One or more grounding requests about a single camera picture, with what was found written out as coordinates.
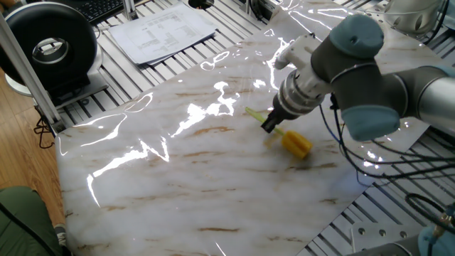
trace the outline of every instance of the green fabric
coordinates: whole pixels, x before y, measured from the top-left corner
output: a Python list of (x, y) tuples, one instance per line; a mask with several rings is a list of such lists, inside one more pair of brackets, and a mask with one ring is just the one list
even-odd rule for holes
[[(46, 205), (36, 191), (25, 186), (1, 189), (0, 203), (34, 230), (56, 255), (63, 254)], [(0, 212), (0, 255), (49, 256), (43, 246), (2, 212)]]

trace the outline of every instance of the table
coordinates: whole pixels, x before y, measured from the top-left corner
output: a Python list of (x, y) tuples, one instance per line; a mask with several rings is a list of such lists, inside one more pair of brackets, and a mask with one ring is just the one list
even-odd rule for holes
[[(348, 13), (329, 1), (312, 3), (283, 3), (262, 33), (171, 78), (159, 90), (58, 135), (74, 251), (295, 255), (365, 190), (339, 154), (324, 151), (334, 142), (321, 132), (316, 114), (306, 117), (314, 123), (287, 124), (313, 141), (318, 152), (296, 163), (282, 149), (264, 147), (260, 142), (267, 137), (252, 132), (255, 121), (242, 113), (246, 104), (258, 110), (270, 106), (291, 70), (273, 70), (270, 60), (304, 32), (299, 23), (323, 38), (340, 21), (326, 14)], [(310, 15), (310, 8), (323, 13)], [(323, 22), (310, 21), (321, 16)], [(395, 47), (398, 41), (401, 48)], [(440, 59), (418, 42), (386, 31), (378, 62), (390, 72)], [(422, 130), (413, 127), (423, 126), (412, 124), (405, 132), (411, 136), (398, 143), (414, 143)]]

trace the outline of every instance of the metal plate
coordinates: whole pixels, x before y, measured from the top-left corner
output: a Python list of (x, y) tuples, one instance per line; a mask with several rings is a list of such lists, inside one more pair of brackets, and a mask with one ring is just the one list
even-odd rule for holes
[(353, 251), (371, 249), (390, 242), (418, 235), (422, 227), (416, 225), (384, 225), (379, 223), (354, 223), (352, 227)]

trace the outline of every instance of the yellow object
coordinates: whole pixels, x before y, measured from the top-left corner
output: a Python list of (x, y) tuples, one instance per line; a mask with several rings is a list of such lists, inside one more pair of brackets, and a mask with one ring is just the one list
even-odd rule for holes
[[(262, 115), (249, 107), (245, 108), (245, 111), (250, 114), (252, 117), (257, 119), (259, 122), (265, 122), (265, 118)], [(294, 156), (299, 157), (300, 159), (305, 158), (305, 156), (310, 152), (313, 144), (308, 141), (305, 137), (301, 136), (298, 132), (289, 130), (284, 133), (282, 130), (275, 128), (274, 131), (282, 135), (282, 145), (285, 149), (290, 151)]]
[(300, 159), (305, 158), (313, 147), (313, 144), (309, 142), (308, 139), (305, 139), (305, 137), (301, 136), (298, 132), (292, 130), (287, 131), (284, 134), (282, 137), (282, 145)]

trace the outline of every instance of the keyboard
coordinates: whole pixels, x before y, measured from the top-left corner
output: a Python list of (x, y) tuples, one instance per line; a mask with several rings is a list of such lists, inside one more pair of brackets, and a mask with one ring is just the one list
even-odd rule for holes
[(98, 23), (110, 18), (111, 16), (123, 10), (122, 0), (50, 0), (78, 10), (92, 24), (96, 26)]

